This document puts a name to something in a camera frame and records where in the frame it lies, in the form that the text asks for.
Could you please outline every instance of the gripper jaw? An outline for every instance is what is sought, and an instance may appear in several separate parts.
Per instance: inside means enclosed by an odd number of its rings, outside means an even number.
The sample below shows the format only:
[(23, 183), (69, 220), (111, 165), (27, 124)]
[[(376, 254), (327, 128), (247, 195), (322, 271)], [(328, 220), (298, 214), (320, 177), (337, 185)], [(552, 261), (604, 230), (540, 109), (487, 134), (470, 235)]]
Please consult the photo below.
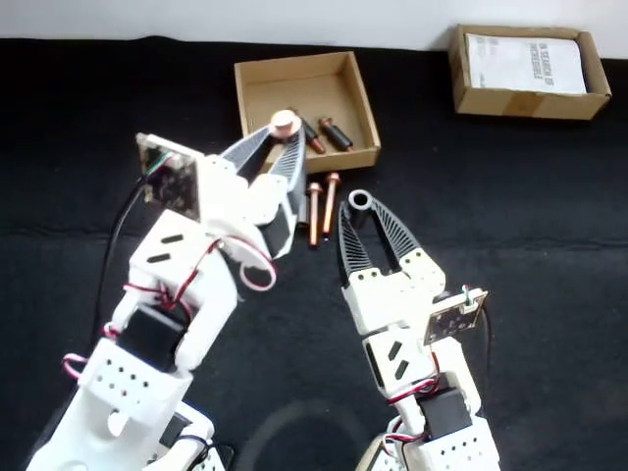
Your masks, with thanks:
[(292, 212), (305, 204), (305, 132), (303, 126), (286, 140), (279, 140), (272, 135), (272, 126), (268, 125), (243, 137), (225, 150), (221, 157), (235, 166), (236, 173), (251, 182), (259, 173), (273, 147), (283, 144), (282, 153), (268, 173), (284, 177), (288, 181), (288, 201)]
[(220, 156), (232, 162), (236, 173), (251, 182), (274, 145), (270, 126), (265, 126), (235, 142)]
[(282, 155), (268, 171), (288, 180), (288, 200), (295, 214), (305, 204), (305, 131), (301, 126), (298, 132), (285, 142)]
[(394, 271), (400, 270), (400, 261), (408, 253), (421, 248), (412, 232), (371, 193), (363, 189), (352, 191), (339, 210), (338, 254), (344, 287), (348, 285), (352, 273), (373, 268), (373, 262), (356, 231), (369, 216), (375, 222), (380, 242)]

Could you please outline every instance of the circuit board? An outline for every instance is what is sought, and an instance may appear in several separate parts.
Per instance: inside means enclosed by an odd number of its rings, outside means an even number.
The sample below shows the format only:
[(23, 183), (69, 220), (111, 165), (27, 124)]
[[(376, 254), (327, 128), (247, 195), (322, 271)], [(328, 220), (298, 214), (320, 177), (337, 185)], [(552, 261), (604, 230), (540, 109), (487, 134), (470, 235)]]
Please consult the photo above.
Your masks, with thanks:
[(460, 303), (433, 313), (428, 323), (425, 344), (429, 345), (435, 341), (474, 328), (478, 321), (478, 316), (482, 312), (486, 296), (487, 293), (484, 291), (480, 296), (473, 299), (475, 306), (473, 309), (465, 309), (465, 304)]
[(196, 158), (203, 154), (152, 134), (138, 134), (137, 145), (144, 172), (168, 156), (166, 165), (148, 176), (144, 201), (198, 221)]

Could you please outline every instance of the black cable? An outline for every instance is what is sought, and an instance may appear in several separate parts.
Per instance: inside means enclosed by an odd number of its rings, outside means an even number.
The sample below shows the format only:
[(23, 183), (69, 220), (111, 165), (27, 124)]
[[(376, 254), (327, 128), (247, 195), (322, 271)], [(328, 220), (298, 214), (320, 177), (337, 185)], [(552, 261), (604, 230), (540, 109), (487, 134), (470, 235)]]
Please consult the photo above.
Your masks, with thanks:
[(177, 437), (177, 442), (179, 440), (193, 440), (193, 441), (199, 442), (200, 444), (203, 445), (203, 449), (198, 453), (196, 458), (190, 463), (190, 465), (187, 468), (187, 471), (191, 471), (196, 466), (198, 466), (200, 463), (205, 461), (205, 459), (207, 459), (207, 455), (209, 454), (209, 450), (212, 449), (212, 448), (215, 448), (218, 451), (219, 457), (221, 458), (221, 460), (223, 458), (222, 458), (222, 456), (220, 456), (220, 448), (226, 448), (229, 451), (229, 453), (230, 453), (229, 454), (229, 459), (227, 459), (227, 462), (224, 463), (224, 465), (225, 465), (226, 471), (229, 471), (231, 469), (231, 466), (232, 466), (233, 461), (234, 461), (234, 456), (236, 456), (236, 449), (233, 448), (231, 445), (220, 444), (218, 442), (212, 442), (211, 444), (208, 444), (205, 439), (203, 439), (202, 437), (198, 437), (197, 435), (179, 435)]
[(103, 315), (102, 315), (102, 296), (106, 285), (107, 273), (109, 272), (109, 268), (111, 266), (111, 261), (113, 259), (113, 254), (116, 249), (116, 245), (118, 244), (118, 238), (120, 237), (120, 232), (122, 230), (122, 226), (129, 215), (133, 205), (141, 195), (141, 192), (146, 184), (147, 174), (139, 177), (133, 187), (131, 189), (131, 193), (127, 196), (125, 203), (120, 208), (116, 216), (116, 220), (114, 222), (113, 227), (111, 228), (111, 232), (109, 233), (109, 238), (107, 239), (107, 247), (105, 248), (105, 256), (103, 258), (102, 266), (100, 268), (100, 279), (98, 280), (98, 291), (96, 293), (96, 305), (94, 309), (94, 318), (91, 326), (91, 333), (89, 336), (89, 351), (92, 351), (98, 342), (98, 338), (100, 337), (100, 328), (104, 323)]
[(491, 316), (489, 315), (489, 310), (487, 309), (487, 303), (485, 302), (482, 305), (482, 318), (484, 320), (484, 348), (485, 348), (485, 370), (484, 370), (484, 400), (485, 403), (489, 397), (489, 383), (491, 381), (491, 363), (492, 363), (492, 354), (493, 354), (493, 324), (491, 322)]

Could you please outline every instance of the paper document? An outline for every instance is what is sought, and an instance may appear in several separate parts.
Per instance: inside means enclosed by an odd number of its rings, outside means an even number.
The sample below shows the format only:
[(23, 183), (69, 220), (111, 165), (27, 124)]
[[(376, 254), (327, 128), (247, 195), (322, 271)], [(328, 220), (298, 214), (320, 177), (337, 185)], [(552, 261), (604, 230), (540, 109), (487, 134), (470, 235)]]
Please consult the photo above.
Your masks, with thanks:
[(576, 41), (466, 34), (474, 88), (586, 93)]

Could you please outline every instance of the bolt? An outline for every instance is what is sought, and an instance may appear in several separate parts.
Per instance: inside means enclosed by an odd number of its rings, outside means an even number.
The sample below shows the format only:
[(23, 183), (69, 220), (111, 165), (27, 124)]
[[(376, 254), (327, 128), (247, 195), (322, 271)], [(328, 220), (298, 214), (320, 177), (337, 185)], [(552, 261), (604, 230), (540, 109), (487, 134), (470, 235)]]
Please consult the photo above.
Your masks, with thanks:
[(318, 122), (321, 131), (327, 137), (328, 141), (342, 152), (352, 152), (353, 142), (342, 130), (334, 124), (332, 118), (322, 118)]
[(340, 175), (331, 172), (327, 175), (327, 200), (325, 201), (325, 218), (323, 219), (323, 237), (327, 238), (332, 231), (332, 215), (336, 203), (336, 189), (340, 183)]
[(318, 195), (323, 191), (317, 183), (311, 183), (307, 187), (310, 195), (310, 247), (318, 246)]

